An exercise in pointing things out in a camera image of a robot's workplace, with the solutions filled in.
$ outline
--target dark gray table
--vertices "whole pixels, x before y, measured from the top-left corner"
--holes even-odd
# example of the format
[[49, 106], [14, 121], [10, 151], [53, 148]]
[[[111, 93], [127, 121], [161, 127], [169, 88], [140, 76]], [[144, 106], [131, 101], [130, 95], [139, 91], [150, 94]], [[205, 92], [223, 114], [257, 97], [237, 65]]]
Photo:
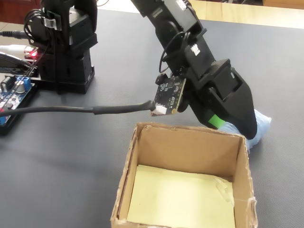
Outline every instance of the dark gray table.
[[[304, 224], [304, 30], [203, 21], [216, 59], [251, 86], [255, 107], [273, 118], [251, 151], [261, 228]], [[40, 91], [33, 106], [120, 105], [153, 99], [162, 53], [139, 14], [100, 10], [92, 48], [95, 79], [86, 95]], [[110, 227], [109, 219], [137, 122], [199, 126], [193, 112], [28, 114], [0, 139], [1, 228]]]

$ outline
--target cable clip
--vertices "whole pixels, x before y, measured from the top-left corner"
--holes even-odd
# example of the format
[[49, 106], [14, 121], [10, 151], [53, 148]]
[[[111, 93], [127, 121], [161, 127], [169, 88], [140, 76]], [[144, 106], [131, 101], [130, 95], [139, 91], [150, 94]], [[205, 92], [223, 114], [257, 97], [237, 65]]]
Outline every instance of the cable clip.
[[51, 11], [48, 11], [47, 15], [49, 18], [52, 18], [52, 19], [43, 18], [44, 26], [47, 28], [50, 28], [50, 29], [62, 31], [61, 16], [56, 13], [53, 13]]

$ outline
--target open cardboard box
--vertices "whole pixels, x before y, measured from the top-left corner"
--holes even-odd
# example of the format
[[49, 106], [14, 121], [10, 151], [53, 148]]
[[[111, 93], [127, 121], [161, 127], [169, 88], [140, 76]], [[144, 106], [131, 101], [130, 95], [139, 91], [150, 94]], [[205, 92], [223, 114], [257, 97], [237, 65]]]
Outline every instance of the open cardboard box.
[[140, 164], [225, 178], [233, 186], [236, 228], [256, 228], [256, 199], [245, 142], [241, 135], [204, 127], [138, 123], [119, 183], [111, 227], [153, 226], [127, 221], [136, 168]]

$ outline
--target yellow paper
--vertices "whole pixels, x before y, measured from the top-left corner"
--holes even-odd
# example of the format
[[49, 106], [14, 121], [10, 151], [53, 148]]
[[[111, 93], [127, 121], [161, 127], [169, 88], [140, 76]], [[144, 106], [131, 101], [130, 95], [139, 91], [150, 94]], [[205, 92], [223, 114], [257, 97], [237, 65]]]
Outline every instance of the yellow paper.
[[139, 165], [127, 220], [155, 226], [235, 228], [232, 183]]

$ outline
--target black circuit board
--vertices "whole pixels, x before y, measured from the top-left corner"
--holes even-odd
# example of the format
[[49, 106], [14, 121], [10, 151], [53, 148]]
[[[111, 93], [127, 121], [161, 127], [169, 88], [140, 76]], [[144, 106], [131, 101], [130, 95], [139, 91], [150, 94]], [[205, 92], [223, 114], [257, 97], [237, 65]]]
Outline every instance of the black circuit board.
[[167, 108], [166, 115], [177, 113], [185, 83], [186, 79], [174, 76], [166, 78], [164, 83], [158, 86], [154, 101], [156, 105]]

